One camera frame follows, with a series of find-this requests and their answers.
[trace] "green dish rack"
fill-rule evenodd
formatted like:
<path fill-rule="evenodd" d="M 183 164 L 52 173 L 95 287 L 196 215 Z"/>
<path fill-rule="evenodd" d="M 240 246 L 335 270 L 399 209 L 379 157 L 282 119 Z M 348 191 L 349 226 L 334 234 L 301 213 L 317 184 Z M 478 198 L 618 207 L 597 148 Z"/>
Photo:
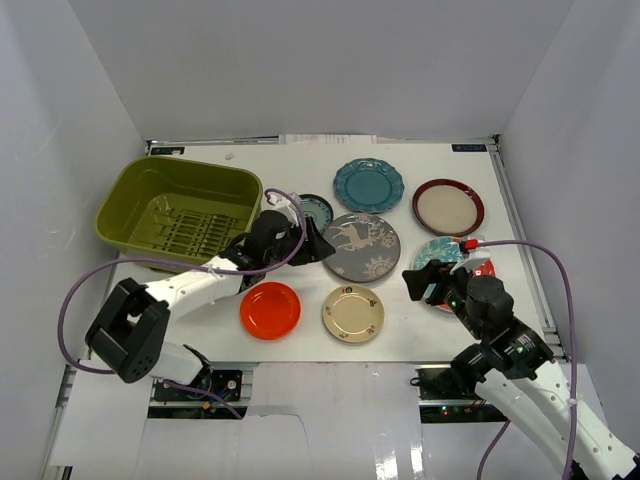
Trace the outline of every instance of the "green dish rack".
<path fill-rule="evenodd" d="M 247 170 L 145 157 L 120 174 L 96 232 L 126 255 L 202 264 L 249 230 L 261 200 L 262 183 Z"/>

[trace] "white table surface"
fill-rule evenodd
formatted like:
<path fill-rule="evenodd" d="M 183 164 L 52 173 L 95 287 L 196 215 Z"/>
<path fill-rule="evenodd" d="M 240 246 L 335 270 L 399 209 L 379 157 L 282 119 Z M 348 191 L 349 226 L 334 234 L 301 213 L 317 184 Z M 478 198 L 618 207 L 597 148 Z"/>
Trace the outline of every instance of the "white table surface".
<path fill-rule="evenodd" d="M 400 203 L 381 215 L 398 232 L 402 255 L 389 276 L 367 285 L 375 289 L 386 312 L 384 327 L 373 341 L 348 345 L 326 331 L 320 313 L 322 303 L 329 292 L 346 282 L 322 264 L 286 266 L 267 276 L 266 281 L 291 286 L 302 303 L 298 325 L 280 340 L 261 341 L 244 330 L 238 315 L 243 295 L 176 319 L 169 326 L 166 340 L 186 343 L 218 362 L 446 362 L 471 344 L 473 338 L 455 317 L 409 300 L 401 273 L 410 266 L 418 248 L 435 238 L 414 218 L 411 208 L 413 193 L 428 180 L 451 178 L 469 185 L 485 206 L 484 222 L 475 233 L 487 240 L 514 238 L 488 153 L 454 153 L 449 144 L 221 145 L 189 146 L 181 156 L 250 170 L 260 177 L 265 189 L 277 187 L 321 195 L 332 204 L 336 218 L 347 210 L 333 194 L 335 172 L 346 162 L 361 157 L 388 161 L 405 184 Z M 516 315 L 541 333 L 517 247 L 493 247 L 491 253 L 497 275 L 515 300 Z M 120 265 L 109 288 L 127 277 L 142 283 L 165 275 L 137 265 Z"/>

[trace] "beige plate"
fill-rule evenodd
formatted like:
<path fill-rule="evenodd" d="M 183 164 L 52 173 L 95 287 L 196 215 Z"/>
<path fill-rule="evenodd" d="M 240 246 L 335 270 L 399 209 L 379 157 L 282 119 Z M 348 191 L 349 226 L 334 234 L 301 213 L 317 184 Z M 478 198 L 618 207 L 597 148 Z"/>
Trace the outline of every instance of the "beige plate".
<path fill-rule="evenodd" d="M 380 298 L 360 285 L 345 285 L 329 294 L 322 306 L 327 329 L 338 340 L 363 343 L 375 337 L 384 324 Z"/>

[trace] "gray plate with deer pattern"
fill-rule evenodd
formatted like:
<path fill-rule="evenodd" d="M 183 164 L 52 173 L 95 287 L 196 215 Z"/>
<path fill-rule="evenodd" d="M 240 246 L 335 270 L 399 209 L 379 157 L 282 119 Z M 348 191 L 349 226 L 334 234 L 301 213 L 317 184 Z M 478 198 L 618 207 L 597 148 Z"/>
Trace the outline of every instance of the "gray plate with deer pattern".
<path fill-rule="evenodd" d="M 325 265 L 355 283 L 379 280 L 400 260 L 400 239 L 393 227 L 377 215 L 349 213 L 335 219 L 323 234 L 336 249 Z"/>

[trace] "white wall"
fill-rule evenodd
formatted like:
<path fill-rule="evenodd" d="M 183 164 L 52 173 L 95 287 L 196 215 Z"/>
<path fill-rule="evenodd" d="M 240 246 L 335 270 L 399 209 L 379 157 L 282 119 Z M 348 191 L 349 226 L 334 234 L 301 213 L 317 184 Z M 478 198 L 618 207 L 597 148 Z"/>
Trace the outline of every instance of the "white wall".
<path fill-rule="evenodd" d="M 640 5 L 571 8 L 504 132 L 504 161 L 527 235 L 566 263 L 578 356 L 609 424 L 640 450 Z M 538 262 L 568 343 L 558 273 Z"/>
<path fill-rule="evenodd" d="M 572 0 L 70 0 L 142 136 L 501 132 Z"/>
<path fill-rule="evenodd" d="M 64 370 L 62 297 L 113 255 L 93 218 L 143 143 L 66 0 L 2 0 L 0 63 L 0 478 L 26 480 L 38 477 Z M 75 304 L 73 352 L 104 287 Z"/>

